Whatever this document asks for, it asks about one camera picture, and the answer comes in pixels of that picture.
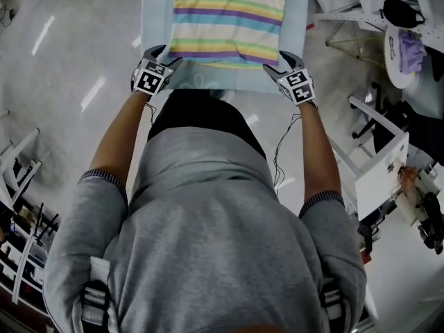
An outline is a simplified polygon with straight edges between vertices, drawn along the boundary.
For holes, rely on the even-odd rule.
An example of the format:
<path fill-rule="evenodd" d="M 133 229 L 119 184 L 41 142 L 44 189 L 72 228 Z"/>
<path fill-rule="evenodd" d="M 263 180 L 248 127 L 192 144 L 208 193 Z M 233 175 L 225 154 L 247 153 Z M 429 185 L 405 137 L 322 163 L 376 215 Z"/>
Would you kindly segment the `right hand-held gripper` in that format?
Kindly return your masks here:
<path fill-rule="evenodd" d="M 263 64 L 263 70 L 277 83 L 281 93 L 290 99 L 294 105 L 313 101 L 315 99 L 313 80 L 308 74 L 302 58 L 289 51 L 279 50 L 290 67 L 288 71 L 277 71 L 267 64 Z"/>

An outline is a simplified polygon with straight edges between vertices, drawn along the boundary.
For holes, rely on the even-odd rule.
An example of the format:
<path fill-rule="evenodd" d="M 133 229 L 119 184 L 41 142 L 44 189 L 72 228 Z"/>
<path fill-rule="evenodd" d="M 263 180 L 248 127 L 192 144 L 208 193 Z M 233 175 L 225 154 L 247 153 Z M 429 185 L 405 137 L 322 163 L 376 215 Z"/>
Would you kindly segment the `pastel striped shirt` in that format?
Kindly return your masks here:
<path fill-rule="evenodd" d="M 285 0 L 173 0 L 170 58 L 215 67 L 278 65 Z"/>

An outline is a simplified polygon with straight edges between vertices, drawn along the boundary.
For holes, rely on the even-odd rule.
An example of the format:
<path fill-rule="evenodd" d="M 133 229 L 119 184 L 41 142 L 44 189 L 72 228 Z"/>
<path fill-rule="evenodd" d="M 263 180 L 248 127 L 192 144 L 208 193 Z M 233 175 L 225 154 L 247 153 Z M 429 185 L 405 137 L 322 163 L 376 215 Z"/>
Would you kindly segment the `person's left forearm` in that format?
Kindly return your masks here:
<path fill-rule="evenodd" d="M 151 96 L 133 92 L 114 118 L 92 158 L 90 169 L 99 169 L 127 183 L 137 132 Z"/>

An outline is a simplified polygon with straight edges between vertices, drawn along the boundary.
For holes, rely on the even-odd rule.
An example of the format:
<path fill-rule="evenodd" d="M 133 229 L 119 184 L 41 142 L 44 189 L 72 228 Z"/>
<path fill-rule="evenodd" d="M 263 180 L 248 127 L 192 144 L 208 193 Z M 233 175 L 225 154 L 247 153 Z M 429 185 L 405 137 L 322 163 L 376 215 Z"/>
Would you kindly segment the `person's right forearm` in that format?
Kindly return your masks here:
<path fill-rule="evenodd" d="M 341 181 L 330 141 L 318 109 L 310 102 L 299 105 L 302 121 L 304 200 L 324 191 L 341 193 Z"/>

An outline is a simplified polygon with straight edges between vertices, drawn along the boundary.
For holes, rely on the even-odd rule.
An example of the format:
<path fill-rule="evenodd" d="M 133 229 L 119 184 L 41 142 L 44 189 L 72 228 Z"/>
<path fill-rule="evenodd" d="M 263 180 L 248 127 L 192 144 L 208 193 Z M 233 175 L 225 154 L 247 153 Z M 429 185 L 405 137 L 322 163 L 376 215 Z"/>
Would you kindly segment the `person's black trousers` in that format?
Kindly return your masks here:
<path fill-rule="evenodd" d="M 175 89 L 160 110 L 148 138 L 168 128 L 195 127 L 235 135 L 254 148 L 262 157 L 266 154 L 243 115 L 234 106 L 203 89 Z"/>

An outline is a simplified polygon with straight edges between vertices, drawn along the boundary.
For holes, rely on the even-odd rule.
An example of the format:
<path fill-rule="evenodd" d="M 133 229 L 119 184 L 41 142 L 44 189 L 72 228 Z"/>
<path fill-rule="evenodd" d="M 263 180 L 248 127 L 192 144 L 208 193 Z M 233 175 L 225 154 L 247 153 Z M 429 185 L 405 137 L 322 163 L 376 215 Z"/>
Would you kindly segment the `yellow metal table legs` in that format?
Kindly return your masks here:
<path fill-rule="evenodd" d="M 357 37 L 336 40 L 336 33 L 331 34 L 325 45 L 355 60 L 362 61 L 381 69 L 386 69 L 384 61 L 384 38 L 382 36 Z"/>

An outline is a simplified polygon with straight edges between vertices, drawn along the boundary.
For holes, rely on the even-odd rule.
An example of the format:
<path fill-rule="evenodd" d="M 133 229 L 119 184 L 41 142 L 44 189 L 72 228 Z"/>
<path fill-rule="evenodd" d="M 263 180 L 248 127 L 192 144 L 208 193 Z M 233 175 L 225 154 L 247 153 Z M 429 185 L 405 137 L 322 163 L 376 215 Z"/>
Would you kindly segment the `black-rimmed glasses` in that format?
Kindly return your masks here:
<path fill-rule="evenodd" d="M 399 41 L 396 37 L 388 37 L 388 52 L 387 56 L 390 61 L 394 61 L 399 57 Z"/>

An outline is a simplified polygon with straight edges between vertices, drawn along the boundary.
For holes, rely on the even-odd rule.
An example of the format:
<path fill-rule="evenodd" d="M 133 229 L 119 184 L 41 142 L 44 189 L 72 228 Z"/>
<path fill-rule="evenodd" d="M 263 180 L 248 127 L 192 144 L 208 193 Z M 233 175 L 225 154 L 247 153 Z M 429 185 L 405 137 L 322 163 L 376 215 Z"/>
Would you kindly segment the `round white side table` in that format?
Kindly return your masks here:
<path fill-rule="evenodd" d="M 385 65 L 386 70 L 388 73 L 388 77 L 391 80 L 392 84 L 397 87 L 398 89 L 404 89 L 406 88 L 413 80 L 413 77 L 418 74 L 419 72 L 404 75 L 400 72 L 400 53 L 399 57 L 394 60 L 390 61 L 387 52 L 388 52 L 388 38 L 389 36 L 398 38 L 399 30 L 404 30 L 403 28 L 398 28 L 396 26 L 388 25 L 386 32 L 385 32 L 385 38 L 384 38 L 384 58 L 385 58 Z"/>

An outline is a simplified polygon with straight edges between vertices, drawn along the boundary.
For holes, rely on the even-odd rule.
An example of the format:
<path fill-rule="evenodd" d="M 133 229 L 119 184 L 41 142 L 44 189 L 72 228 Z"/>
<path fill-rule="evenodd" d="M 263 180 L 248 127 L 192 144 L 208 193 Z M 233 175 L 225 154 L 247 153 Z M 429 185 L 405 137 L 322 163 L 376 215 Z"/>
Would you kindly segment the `crumpled purple cloth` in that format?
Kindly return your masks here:
<path fill-rule="evenodd" d="M 413 32 L 399 30 L 400 72 L 404 75 L 420 72 L 427 55 L 422 40 Z"/>

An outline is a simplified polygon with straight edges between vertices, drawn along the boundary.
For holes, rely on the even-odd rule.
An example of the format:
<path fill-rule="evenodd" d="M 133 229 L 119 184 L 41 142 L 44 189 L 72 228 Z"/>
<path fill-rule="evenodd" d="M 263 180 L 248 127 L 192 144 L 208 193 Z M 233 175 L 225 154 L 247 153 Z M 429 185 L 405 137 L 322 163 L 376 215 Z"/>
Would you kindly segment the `black hanging cap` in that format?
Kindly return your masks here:
<path fill-rule="evenodd" d="M 401 0 L 385 0 L 382 8 L 385 18 L 394 26 L 412 29 L 425 23 L 424 15 Z"/>

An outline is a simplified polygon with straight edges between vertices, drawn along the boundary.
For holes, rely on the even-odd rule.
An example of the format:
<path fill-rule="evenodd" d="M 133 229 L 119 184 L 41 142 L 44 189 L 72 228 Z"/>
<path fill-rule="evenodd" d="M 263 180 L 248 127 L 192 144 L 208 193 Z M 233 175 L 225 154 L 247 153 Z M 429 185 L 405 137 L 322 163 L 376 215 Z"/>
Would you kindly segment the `black office chair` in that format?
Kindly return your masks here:
<path fill-rule="evenodd" d="M 444 92 L 438 93 L 430 109 L 423 105 L 414 109 L 414 101 L 404 100 L 399 89 L 385 88 L 373 81 L 366 95 L 359 95 L 357 100 L 408 132 L 410 145 L 444 166 Z"/>

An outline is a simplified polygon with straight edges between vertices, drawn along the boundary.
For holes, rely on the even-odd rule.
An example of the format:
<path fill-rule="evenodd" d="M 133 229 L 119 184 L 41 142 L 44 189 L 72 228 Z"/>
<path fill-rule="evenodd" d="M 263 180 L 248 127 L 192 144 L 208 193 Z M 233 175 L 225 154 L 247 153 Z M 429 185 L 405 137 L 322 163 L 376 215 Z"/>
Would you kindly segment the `white square stool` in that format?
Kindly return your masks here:
<path fill-rule="evenodd" d="M 393 136 L 393 139 L 375 154 L 365 151 L 368 159 L 361 166 L 355 164 L 333 139 L 330 140 L 336 162 L 345 166 L 352 174 L 354 190 L 350 191 L 342 183 L 342 192 L 357 212 L 358 219 L 362 220 L 396 195 L 400 189 L 398 173 L 406 165 L 409 133 L 355 97 L 350 96 L 348 100 L 351 105 L 367 114 Z"/>

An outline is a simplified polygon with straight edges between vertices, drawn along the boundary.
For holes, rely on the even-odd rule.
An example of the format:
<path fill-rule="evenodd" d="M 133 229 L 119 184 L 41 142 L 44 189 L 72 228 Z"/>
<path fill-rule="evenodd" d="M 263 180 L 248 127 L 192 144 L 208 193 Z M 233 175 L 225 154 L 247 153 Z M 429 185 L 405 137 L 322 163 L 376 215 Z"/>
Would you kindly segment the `person's grey sweatshirt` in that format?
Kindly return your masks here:
<path fill-rule="evenodd" d="M 121 332 L 326 332 L 328 280 L 340 292 L 344 330 L 356 325 L 366 273 L 339 193 L 322 191 L 295 215 L 279 202 L 262 155 L 204 128 L 150 139 L 138 180 L 132 200 L 98 169 L 76 185 L 44 274 L 44 301 L 60 331 L 82 330 L 80 297 L 94 257 L 110 264 Z"/>

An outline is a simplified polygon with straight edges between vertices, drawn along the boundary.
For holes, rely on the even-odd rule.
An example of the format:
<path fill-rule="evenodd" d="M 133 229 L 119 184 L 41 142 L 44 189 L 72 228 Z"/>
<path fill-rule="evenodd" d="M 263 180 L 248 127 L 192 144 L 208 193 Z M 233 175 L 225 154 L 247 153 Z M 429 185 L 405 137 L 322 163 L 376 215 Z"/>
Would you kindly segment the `black metal rack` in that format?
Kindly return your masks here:
<path fill-rule="evenodd" d="M 32 236 L 38 246 L 48 250 L 60 227 L 59 213 L 53 214 L 46 210 L 44 203 L 41 203 L 35 205 L 31 210 L 24 207 L 22 218 L 25 231 Z"/>

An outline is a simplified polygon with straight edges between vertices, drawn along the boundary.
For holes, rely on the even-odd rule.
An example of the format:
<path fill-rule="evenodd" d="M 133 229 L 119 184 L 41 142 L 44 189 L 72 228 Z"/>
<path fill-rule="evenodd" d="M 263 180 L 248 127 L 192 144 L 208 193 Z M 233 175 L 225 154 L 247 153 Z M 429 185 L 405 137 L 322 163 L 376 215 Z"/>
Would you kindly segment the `white cluttered shelf unit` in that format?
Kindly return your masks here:
<path fill-rule="evenodd" d="M 45 314 L 43 299 L 44 266 L 47 250 L 39 232 L 25 220 L 11 220 L 10 233 L 0 245 L 0 288 L 5 289 L 16 305 Z"/>

